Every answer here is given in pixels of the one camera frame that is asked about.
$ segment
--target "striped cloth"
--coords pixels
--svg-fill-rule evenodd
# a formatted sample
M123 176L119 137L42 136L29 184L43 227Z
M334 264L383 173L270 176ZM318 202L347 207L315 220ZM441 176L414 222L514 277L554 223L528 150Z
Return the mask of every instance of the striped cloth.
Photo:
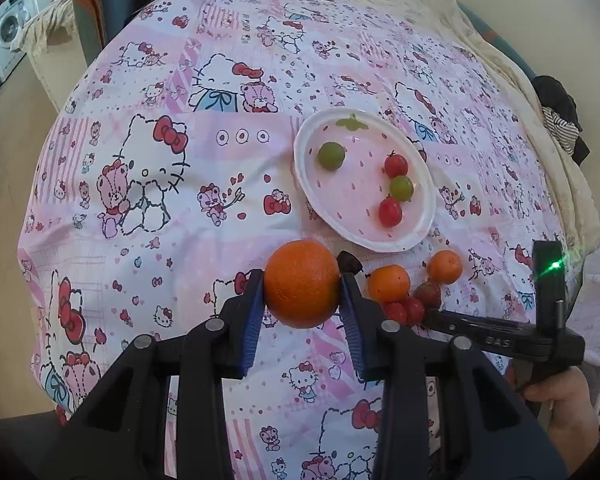
M576 139L580 135L576 125L568 123L547 106L542 107L542 114L544 115L544 127L555 137L565 152L573 155Z

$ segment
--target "bed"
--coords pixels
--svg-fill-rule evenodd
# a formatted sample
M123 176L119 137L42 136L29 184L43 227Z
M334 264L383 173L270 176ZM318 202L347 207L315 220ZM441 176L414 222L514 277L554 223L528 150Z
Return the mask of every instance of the bed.
M426 159L436 216L412 250L346 242L296 185L294 136L333 106L378 114ZM539 110L454 0L154 0L89 67L40 154L18 246L36 380L69 417L136 335L186 333L301 237L366 273L401 264L414 284L451 248L464 273L444 308L518 320L534 320L532 241L556 239L573 301L600 226ZM235 476L369 478L381 394L356 377L337 316L291 330L266 312L250 374L224 384ZM176 412L173 380L172 476ZM431 449L437 432L432 401Z

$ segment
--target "plate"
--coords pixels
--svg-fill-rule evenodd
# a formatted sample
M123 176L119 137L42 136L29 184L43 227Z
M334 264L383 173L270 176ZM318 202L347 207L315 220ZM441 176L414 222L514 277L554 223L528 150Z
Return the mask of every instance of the plate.
M317 160L328 141L344 146L336 171ZM385 228L378 206L389 194L384 160L399 153L409 163L413 197L402 203L402 222ZM426 163L413 143L383 120L361 110L328 108L309 117L294 141L294 171L314 211L340 236L378 253L407 251L427 235L436 209L436 194Z

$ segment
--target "green fruit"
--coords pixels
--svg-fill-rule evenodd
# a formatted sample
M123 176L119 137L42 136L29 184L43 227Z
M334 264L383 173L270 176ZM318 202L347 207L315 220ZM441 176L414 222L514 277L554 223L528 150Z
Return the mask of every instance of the green fruit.
M318 152L318 162L329 171L336 171L344 161L344 147L337 142L325 142Z
M389 183L389 195L400 202L406 202L413 196L413 182L406 175L394 176Z

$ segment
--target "washing machine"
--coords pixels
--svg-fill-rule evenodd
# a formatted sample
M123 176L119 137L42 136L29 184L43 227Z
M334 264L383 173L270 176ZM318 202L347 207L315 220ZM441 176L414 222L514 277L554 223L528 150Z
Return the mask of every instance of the washing machine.
M24 57L24 52L11 51L11 43L29 19L23 0L4 0L0 5L0 82L7 81L9 74Z

